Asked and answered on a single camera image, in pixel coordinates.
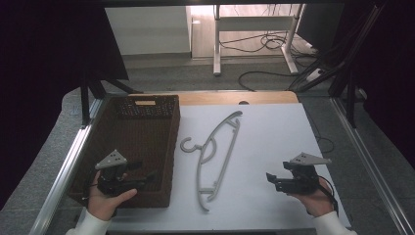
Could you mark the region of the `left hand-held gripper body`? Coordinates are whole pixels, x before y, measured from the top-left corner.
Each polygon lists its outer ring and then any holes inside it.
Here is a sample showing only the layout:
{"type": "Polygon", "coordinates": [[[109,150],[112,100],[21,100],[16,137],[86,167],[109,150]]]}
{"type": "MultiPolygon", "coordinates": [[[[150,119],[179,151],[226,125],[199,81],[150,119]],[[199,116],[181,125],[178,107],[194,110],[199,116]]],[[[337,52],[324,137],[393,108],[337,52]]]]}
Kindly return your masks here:
{"type": "Polygon", "coordinates": [[[131,189],[140,189],[146,182],[145,179],[126,181],[124,174],[128,160],[118,150],[113,150],[100,162],[95,164],[95,169],[100,171],[98,189],[105,195],[118,196],[131,189]]]}

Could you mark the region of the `brown wicker basket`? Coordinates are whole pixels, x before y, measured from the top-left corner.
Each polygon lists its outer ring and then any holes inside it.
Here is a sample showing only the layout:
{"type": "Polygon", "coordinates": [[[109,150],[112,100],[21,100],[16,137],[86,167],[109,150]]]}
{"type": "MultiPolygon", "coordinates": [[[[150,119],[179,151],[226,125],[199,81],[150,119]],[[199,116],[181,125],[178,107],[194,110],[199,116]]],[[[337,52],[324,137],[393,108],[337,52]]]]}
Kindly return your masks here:
{"type": "Polygon", "coordinates": [[[79,203],[86,201],[87,181],[95,175],[95,164],[113,150],[129,163],[142,166],[127,172],[129,181],[156,172],[157,179],[146,183],[138,195],[123,203],[124,209],[167,208],[170,204],[174,151],[180,124],[176,95],[113,96],[104,103],[94,121],[68,191],[79,203]]]}

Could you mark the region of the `person's right hand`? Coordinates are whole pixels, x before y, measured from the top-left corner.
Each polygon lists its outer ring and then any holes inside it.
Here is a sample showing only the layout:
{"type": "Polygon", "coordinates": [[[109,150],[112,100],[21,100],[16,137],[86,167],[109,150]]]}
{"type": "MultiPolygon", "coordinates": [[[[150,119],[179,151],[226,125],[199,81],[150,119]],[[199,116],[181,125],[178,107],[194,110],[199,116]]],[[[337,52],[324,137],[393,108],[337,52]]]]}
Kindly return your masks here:
{"type": "Polygon", "coordinates": [[[319,217],[335,210],[330,197],[320,189],[317,189],[310,195],[292,194],[292,197],[298,199],[305,206],[307,212],[314,217],[319,217]]]}

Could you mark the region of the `white desk frame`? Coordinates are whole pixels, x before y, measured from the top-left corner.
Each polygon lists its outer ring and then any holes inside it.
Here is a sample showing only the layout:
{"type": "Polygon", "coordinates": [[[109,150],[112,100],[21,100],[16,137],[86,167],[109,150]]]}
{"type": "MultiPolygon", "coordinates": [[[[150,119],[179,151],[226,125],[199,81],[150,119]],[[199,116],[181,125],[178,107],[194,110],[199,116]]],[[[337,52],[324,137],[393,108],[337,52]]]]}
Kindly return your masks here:
{"type": "Polygon", "coordinates": [[[221,54],[219,36],[222,31],[287,31],[287,39],[281,47],[281,52],[291,74],[298,74],[298,68],[291,54],[291,46],[303,5],[299,4],[293,16],[265,16],[265,17],[221,17],[220,6],[213,6],[214,15],[214,49],[213,74],[221,75],[221,54]]]}

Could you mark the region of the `black metal stand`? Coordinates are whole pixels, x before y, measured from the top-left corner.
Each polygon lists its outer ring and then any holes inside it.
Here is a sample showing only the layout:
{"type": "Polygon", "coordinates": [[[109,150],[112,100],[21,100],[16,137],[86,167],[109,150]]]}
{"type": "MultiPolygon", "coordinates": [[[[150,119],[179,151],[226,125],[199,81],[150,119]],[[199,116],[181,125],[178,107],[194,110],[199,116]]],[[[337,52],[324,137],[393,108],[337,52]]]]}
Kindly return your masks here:
{"type": "Polygon", "coordinates": [[[341,69],[329,88],[331,97],[340,97],[346,91],[346,120],[353,128],[355,128],[355,88],[355,79],[350,68],[341,69]]]}
{"type": "Polygon", "coordinates": [[[89,111],[89,92],[96,99],[104,99],[108,92],[104,88],[102,81],[112,86],[119,88],[127,94],[143,94],[143,91],[135,90],[126,84],[123,84],[117,79],[109,78],[99,71],[95,71],[92,75],[85,73],[80,79],[80,93],[81,93],[81,110],[82,110],[82,124],[81,128],[85,128],[91,121],[91,115],[89,111]]]}

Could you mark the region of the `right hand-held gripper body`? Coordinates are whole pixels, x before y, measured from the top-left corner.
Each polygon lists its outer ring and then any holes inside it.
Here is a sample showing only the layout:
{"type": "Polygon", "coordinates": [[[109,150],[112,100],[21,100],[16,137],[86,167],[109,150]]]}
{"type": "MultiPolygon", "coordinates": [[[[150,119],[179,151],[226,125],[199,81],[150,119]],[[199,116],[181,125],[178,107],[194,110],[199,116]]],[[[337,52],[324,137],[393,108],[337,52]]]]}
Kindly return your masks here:
{"type": "Polygon", "coordinates": [[[277,177],[274,185],[278,192],[300,195],[313,194],[318,189],[319,175],[315,167],[331,163],[330,160],[307,153],[300,153],[289,162],[295,164],[295,168],[289,170],[293,177],[291,179],[277,177]]]}

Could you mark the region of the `grey plastic clothes hanger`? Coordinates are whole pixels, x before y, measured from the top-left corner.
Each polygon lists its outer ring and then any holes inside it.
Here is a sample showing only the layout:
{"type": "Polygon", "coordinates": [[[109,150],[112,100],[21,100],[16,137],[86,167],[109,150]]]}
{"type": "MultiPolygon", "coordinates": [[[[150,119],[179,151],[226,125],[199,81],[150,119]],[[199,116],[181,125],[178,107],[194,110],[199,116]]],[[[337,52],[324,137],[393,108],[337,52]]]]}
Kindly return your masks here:
{"type": "Polygon", "coordinates": [[[186,154],[196,152],[196,195],[203,212],[210,212],[209,203],[218,195],[241,128],[242,111],[224,118],[202,144],[189,146],[191,137],[180,142],[180,150],[186,154]]]}

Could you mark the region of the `black curtain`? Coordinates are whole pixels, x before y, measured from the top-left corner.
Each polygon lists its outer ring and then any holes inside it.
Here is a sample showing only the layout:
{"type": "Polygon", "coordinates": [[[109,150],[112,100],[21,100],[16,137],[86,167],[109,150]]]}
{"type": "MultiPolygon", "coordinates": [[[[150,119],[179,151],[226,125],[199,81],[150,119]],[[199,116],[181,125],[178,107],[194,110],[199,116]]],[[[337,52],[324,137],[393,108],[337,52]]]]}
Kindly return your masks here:
{"type": "Polygon", "coordinates": [[[379,15],[350,63],[364,109],[415,168],[415,0],[347,0],[336,37],[379,15]]]}
{"type": "Polygon", "coordinates": [[[0,211],[85,78],[127,78],[104,7],[0,0],[0,211]]]}

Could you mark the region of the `white cabinet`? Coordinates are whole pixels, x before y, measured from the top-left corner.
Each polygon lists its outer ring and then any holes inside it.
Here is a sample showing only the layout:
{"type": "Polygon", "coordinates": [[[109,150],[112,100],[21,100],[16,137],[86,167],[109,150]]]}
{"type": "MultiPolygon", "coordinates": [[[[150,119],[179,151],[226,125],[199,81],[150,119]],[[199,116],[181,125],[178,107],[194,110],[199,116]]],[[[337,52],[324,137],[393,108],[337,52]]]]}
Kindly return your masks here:
{"type": "Polygon", "coordinates": [[[190,53],[186,6],[106,8],[122,55],[190,53]]]}

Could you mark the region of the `aluminium rail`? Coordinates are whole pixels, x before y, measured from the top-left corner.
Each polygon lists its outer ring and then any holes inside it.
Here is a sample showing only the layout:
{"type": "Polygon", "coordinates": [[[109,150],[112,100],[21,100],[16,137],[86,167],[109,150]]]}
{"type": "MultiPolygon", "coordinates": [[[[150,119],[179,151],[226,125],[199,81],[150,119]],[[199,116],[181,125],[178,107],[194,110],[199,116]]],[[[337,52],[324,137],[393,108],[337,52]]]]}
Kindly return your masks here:
{"type": "Polygon", "coordinates": [[[87,138],[89,137],[92,127],[94,126],[94,121],[97,114],[99,113],[101,107],[103,106],[103,99],[95,99],[90,108],[90,122],[85,126],[82,126],[71,146],[69,152],[63,162],[60,171],[40,209],[40,212],[37,215],[37,218],[34,220],[34,223],[29,231],[29,235],[45,235],[53,217],[61,203],[62,198],[66,194],[70,182],[74,177],[75,169],[80,163],[81,152],[86,145],[87,138]]]}
{"type": "Polygon", "coordinates": [[[330,102],[334,107],[346,133],[361,159],[371,181],[373,182],[381,200],[383,201],[392,221],[400,235],[415,235],[415,225],[408,220],[406,212],[392,192],[385,177],[381,174],[378,166],[374,162],[367,146],[361,138],[358,130],[353,127],[346,118],[346,108],[342,104],[340,98],[330,98],[330,102]]]}

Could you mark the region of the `white table mat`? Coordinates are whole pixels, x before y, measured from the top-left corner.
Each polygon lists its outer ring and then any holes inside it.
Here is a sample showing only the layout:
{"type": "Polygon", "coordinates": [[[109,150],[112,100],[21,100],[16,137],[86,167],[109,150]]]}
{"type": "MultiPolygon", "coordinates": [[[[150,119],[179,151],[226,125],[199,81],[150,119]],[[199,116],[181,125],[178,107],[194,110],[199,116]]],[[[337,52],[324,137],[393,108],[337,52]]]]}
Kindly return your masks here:
{"type": "Polygon", "coordinates": [[[300,153],[320,153],[302,104],[184,106],[169,207],[119,210],[110,229],[119,234],[310,229],[312,218],[304,206],[266,178],[266,172],[291,177],[283,162],[300,153]],[[190,147],[204,143],[236,111],[243,112],[237,142],[210,212],[203,212],[196,195],[198,154],[186,154],[179,145],[186,137],[192,138],[190,147]]]}

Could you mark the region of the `white power strip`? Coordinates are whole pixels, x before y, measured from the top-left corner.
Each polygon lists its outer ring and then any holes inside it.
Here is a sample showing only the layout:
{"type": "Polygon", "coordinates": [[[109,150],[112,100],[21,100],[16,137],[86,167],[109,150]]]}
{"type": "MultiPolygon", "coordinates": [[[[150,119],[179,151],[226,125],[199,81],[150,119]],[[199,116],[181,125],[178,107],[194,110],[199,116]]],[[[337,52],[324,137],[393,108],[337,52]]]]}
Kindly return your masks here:
{"type": "Polygon", "coordinates": [[[324,71],[322,69],[316,69],[315,71],[313,71],[307,78],[306,81],[310,82],[314,79],[316,79],[318,76],[320,76],[321,74],[323,74],[324,71]]]}

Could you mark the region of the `person's left hand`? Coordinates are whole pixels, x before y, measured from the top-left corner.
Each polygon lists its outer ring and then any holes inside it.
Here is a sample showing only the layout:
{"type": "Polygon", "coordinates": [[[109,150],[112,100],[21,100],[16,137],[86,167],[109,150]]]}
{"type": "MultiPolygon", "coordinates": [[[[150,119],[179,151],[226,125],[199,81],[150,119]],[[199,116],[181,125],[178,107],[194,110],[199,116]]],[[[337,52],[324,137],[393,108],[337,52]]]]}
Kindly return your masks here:
{"type": "Polygon", "coordinates": [[[89,197],[87,210],[90,214],[103,221],[109,221],[115,214],[115,210],[123,202],[133,198],[138,191],[136,189],[128,190],[116,197],[109,197],[98,189],[98,179],[100,171],[96,173],[92,185],[89,187],[89,197]]]}

